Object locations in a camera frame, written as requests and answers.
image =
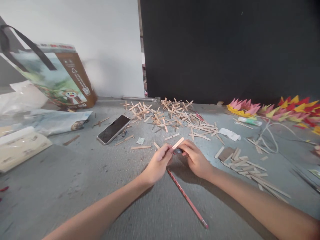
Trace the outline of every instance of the gray table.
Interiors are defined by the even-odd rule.
[[[120,114],[127,112],[120,99],[100,98],[85,128],[51,136],[53,146],[39,153],[25,163],[14,168],[0,178],[2,186],[10,188],[1,193],[0,234],[2,239],[41,239],[64,221],[74,216],[90,204],[112,193],[134,179],[147,165],[155,152],[153,142],[162,145],[164,138],[175,133],[188,136],[189,129],[169,132],[147,123],[136,122],[128,129],[130,139],[118,146],[119,137],[108,146],[101,145],[97,135]],[[260,161],[262,155],[245,138],[256,137],[261,130],[254,130],[234,124],[233,116],[225,114],[225,109],[217,106],[194,104],[203,118],[219,128],[227,128],[241,135],[241,141],[234,142],[222,137],[226,146],[242,149],[241,155],[268,170],[267,180],[292,196],[289,203],[294,207],[320,218],[320,195],[292,173],[293,165],[302,168],[316,168],[319,158],[310,153],[310,144],[288,141],[295,139],[291,133],[274,126],[280,153],[269,154]],[[101,127],[93,123],[110,117]],[[291,127],[299,136],[319,141],[319,136]],[[62,143],[77,134],[81,136],[68,146]],[[138,137],[145,138],[144,145],[152,148],[131,150]],[[236,174],[223,166],[214,155],[222,144],[216,137],[211,141],[195,138],[213,166],[257,186],[253,181]],[[179,137],[169,139],[174,144]],[[170,166],[178,182],[197,207],[209,229],[201,225],[196,215],[181,195],[174,182],[166,173],[146,194],[137,199],[106,231],[104,239],[275,239],[242,206],[218,188],[201,180],[186,167],[184,159],[174,156]]]

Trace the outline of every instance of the white cable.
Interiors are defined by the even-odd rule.
[[[271,123],[271,124],[270,124],[270,122],[271,122],[271,119],[270,119],[270,118],[262,117],[262,116],[257,116],[257,117],[265,118],[265,119],[268,119],[268,120],[269,120],[269,121],[267,122],[267,124],[266,124],[266,127],[265,127],[265,128],[262,130],[262,132],[260,133],[258,140],[262,140],[263,144],[264,144],[271,152],[273,152],[273,153],[278,153],[278,152],[279,152],[279,147],[278,147],[278,144],[277,144],[276,140],[274,139],[273,134],[271,133],[271,131],[270,131],[270,129],[269,129],[269,127],[272,126],[272,125],[276,125],[276,124],[281,125],[281,126],[285,127],[286,129],[288,129],[290,132],[292,132],[293,135],[295,135],[299,140],[301,140],[301,141],[303,141],[303,142],[311,143],[311,142],[309,142],[309,141],[307,141],[307,140],[304,140],[304,139],[298,137],[290,128],[288,128],[287,126],[285,126],[285,125],[283,125],[283,124],[281,124],[281,123]],[[271,148],[269,148],[269,146],[266,144],[266,142],[264,141],[264,139],[263,139],[263,137],[262,137],[262,135],[263,135],[263,133],[264,133],[264,131],[265,131],[266,129],[267,129],[268,132],[270,133],[270,135],[271,135],[271,137],[272,137],[272,140],[273,140],[273,142],[274,142],[274,145],[276,146],[276,150],[275,150],[275,151],[272,150]]]

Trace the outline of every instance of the glue stick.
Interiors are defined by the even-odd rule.
[[[249,124],[256,125],[256,126],[261,126],[262,125],[262,122],[260,122],[260,121],[255,121],[255,120],[244,118],[244,117],[239,117],[238,121],[249,123]]]

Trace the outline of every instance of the bag handle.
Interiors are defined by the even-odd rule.
[[[34,51],[35,54],[38,55],[38,57],[41,59],[41,61],[49,68],[50,71],[57,70],[56,67],[52,64],[52,62],[49,60],[49,58],[41,51],[41,49],[35,45],[29,38],[27,38],[25,35],[23,35],[21,32],[19,32],[17,29],[9,26],[9,25],[1,25],[0,26],[0,48],[3,52],[3,54],[15,65],[17,65],[22,71],[29,72],[18,60],[16,60],[12,54],[10,53],[10,42],[9,38],[4,32],[5,28],[12,28],[16,34],[21,38],[22,41],[24,41],[32,51]]]

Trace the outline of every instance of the pencil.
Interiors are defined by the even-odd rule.
[[[186,195],[186,193],[184,192],[184,190],[181,188],[180,184],[177,182],[176,178],[173,176],[172,172],[170,170],[167,170],[168,174],[170,175],[170,177],[172,178],[172,180],[174,181],[174,183],[177,185],[177,187],[179,188],[180,192],[182,193],[182,195],[184,196],[184,198],[187,200],[187,202],[190,204],[192,210],[195,212],[195,214],[197,215],[197,217],[199,218],[200,222],[204,225],[204,227],[206,229],[209,228],[209,226],[207,225],[207,223],[204,221],[203,217],[201,216],[201,214],[199,213],[199,211],[196,209],[196,207],[193,205],[193,203],[191,202],[190,198]]]

